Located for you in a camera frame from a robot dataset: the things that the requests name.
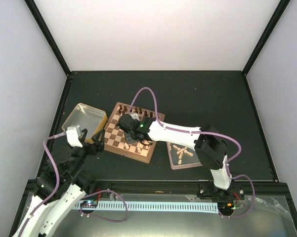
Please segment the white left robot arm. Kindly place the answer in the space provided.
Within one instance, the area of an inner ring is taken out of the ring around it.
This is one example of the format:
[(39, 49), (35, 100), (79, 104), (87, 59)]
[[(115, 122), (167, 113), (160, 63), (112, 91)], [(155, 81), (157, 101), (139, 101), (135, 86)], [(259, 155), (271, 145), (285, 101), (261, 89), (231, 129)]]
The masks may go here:
[[(43, 147), (51, 166), (36, 180), (29, 208), (13, 234), (15, 237), (51, 237), (55, 230), (84, 197), (96, 192), (96, 180), (83, 171), (88, 155), (104, 150), (104, 129), (92, 136), (92, 143), (86, 142), (87, 129), (70, 126), (64, 132), (44, 139)], [(56, 163), (47, 142), (65, 136), (70, 145), (70, 157)]]

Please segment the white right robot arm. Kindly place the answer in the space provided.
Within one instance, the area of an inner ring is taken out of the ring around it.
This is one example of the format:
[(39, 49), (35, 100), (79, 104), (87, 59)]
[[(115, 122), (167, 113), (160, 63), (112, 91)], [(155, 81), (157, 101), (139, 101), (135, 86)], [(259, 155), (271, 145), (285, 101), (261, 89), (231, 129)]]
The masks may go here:
[(127, 143), (169, 142), (193, 150), (200, 163), (208, 168), (213, 177), (215, 194), (226, 199), (233, 193), (232, 176), (227, 164), (227, 144), (222, 136), (209, 127), (184, 127), (161, 122), (158, 118), (139, 119), (135, 114), (122, 115), (116, 127), (125, 134)]

